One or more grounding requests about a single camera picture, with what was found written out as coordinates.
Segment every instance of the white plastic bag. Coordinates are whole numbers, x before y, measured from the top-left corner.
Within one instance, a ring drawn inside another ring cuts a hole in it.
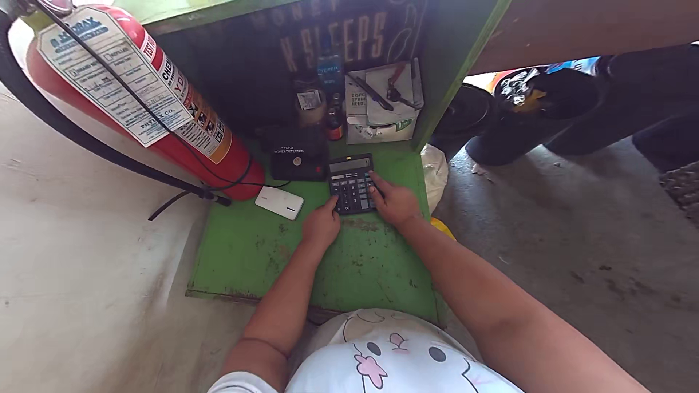
[[[442,199],[444,187],[447,185],[449,176],[449,164],[442,150],[426,144],[420,152],[422,158],[422,172],[425,176],[425,190],[427,191],[427,204],[430,207],[430,214],[437,207],[437,203]]]

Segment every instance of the finger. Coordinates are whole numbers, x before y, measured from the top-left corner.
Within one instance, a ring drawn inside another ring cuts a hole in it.
[[[384,197],[381,196],[381,193],[376,189],[376,187],[369,187],[369,195],[371,196],[371,199],[374,200],[374,204],[379,210],[386,207],[386,201],[384,201]]]
[[[374,180],[374,184],[376,184],[376,186],[379,187],[383,192],[387,192],[391,188],[393,188],[393,185],[391,185],[391,183],[385,181],[374,171],[369,171],[369,177],[371,178],[371,180]]]
[[[331,195],[330,198],[325,202],[325,204],[322,206],[323,209],[325,210],[333,210],[335,208],[335,205],[338,204],[338,196],[337,195]]]

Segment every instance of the fire extinguisher label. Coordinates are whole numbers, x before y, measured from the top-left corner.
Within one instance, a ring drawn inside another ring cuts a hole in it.
[[[102,10],[83,6],[63,19],[148,105],[159,119],[203,155],[218,164],[231,145],[231,132],[187,79],[163,56],[151,64],[157,46],[146,34],[142,48]],[[153,117],[84,48],[56,25],[38,35],[37,49],[64,80],[74,86],[144,147],[167,135]]]

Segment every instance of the cartoon print shirt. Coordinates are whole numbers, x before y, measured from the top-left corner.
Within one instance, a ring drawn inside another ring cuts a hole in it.
[[[398,311],[373,308],[323,324],[299,359],[286,393],[521,393],[477,362],[443,330]],[[209,393],[274,393],[260,377],[236,371]]]

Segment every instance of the calculator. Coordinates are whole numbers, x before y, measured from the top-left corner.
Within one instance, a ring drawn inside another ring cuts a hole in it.
[[[330,195],[338,196],[335,211],[341,215],[376,211],[367,189],[374,185],[369,171],[374,169],[371,153],[346,156],[330,161]]]

